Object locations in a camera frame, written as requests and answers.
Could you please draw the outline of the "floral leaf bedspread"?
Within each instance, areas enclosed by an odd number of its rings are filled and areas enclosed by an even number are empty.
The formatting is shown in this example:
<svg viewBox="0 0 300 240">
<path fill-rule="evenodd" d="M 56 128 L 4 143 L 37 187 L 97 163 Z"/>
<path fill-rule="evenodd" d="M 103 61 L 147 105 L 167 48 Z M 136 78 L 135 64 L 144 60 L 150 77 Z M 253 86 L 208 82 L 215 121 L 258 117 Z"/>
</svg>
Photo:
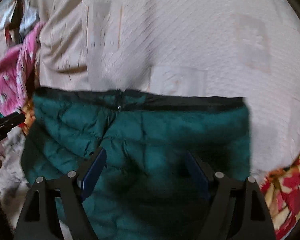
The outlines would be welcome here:
<svg viewBox="0 0 300 240">
<path fill-rule="evenodd" d="M 8 5 L 0 7 L 0 22 Z M 0 58 L 8 50 L 5 33 L 0 31 Z M 0 142 L 0 201 L 7 220 L 14 230 L 28 191 L 28 181 L 20 165 L 25 136 L 20 127 L 13 128 Z"/>
</svg>

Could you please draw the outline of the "pink penguin print cloth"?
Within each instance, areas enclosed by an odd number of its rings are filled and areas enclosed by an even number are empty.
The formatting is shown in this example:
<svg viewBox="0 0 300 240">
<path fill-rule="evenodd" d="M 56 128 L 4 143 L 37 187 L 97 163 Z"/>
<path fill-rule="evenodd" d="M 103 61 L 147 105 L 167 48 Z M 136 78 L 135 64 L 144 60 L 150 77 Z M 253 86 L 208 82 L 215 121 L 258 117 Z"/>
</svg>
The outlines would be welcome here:
<svg viewBox="0 0 300 240">
<path fill-rule="evenodd" d="M 10 48 L 0 59 L 0 113 L 3 116 L 20 111 L 28 101 L 26 81 L 34 69 L 44 25 L 44 22 L 36 23 L 23 43 Z"/>
</svg>

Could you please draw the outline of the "beige patterned quilt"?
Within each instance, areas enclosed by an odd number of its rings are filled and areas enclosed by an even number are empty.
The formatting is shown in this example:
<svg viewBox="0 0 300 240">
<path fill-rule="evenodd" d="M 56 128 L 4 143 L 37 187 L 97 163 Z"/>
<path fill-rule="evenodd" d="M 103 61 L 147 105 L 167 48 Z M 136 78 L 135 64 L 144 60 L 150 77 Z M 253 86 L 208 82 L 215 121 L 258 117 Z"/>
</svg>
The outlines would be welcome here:
<svg viewBox="0 0 300 240">
<path fill-rule="evenodd" d="M 253 174 L 299 155 L 298 0 L 27 1 L 45 22 L 41 86 L 242 96 Z"/>
</svg>

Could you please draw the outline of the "silver plastic bag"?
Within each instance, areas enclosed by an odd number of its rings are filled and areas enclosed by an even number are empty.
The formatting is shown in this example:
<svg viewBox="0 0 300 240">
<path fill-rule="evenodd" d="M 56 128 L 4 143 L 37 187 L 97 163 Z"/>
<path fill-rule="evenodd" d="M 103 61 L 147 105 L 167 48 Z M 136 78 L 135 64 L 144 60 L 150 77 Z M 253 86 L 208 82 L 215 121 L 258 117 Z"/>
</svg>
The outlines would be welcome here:
<svg viewBox="0 0 300 240">
<path fill-rule="evenodd" d="M 30 6 L 28 0 L 21 2 L 21 4 L 13 1 L 2 16 L 0 30 L 18 29 L 19 34 L 24 38 L 37 22 L 39 22 L 38 9 Z"/>
</svg>

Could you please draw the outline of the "dark green puffer jacket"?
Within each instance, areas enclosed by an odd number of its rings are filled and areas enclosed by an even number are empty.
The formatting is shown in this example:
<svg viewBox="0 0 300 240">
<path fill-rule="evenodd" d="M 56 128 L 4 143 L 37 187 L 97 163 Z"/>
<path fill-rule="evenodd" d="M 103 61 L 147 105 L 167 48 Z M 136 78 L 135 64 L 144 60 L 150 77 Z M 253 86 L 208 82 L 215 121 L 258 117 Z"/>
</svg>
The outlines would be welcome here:
<svg viewBox="0 0 300 240">
<path fill-rule="evenodd" d="M 242 98 L 38 88 L 21 166 L 26 179 L 59 178 L 102 147 L 107 164 L 84 203 L 99 239 L 193 239 L 206 210 L 185 165 L 198 155 L 243 180 L 250 171 Z"/>
</svg>

